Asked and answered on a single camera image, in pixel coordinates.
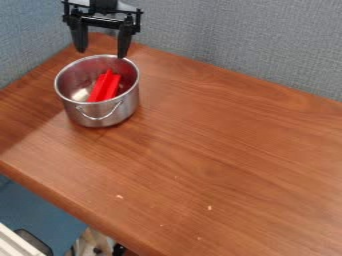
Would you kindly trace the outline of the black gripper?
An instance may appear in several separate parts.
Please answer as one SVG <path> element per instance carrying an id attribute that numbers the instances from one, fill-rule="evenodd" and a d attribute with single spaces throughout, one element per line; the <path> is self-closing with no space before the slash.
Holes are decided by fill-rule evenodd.
<path id="1" fill-rule="evenodd" d="M 65 6 L 63 22 L 71 29 L 77 50 L 89 47 L 89 27 L 119 28 L 118 57 L 123 59 L 131 45 L 133 33 L 141 32 L 143 11 L 122 0 L 61 0 Z"/>

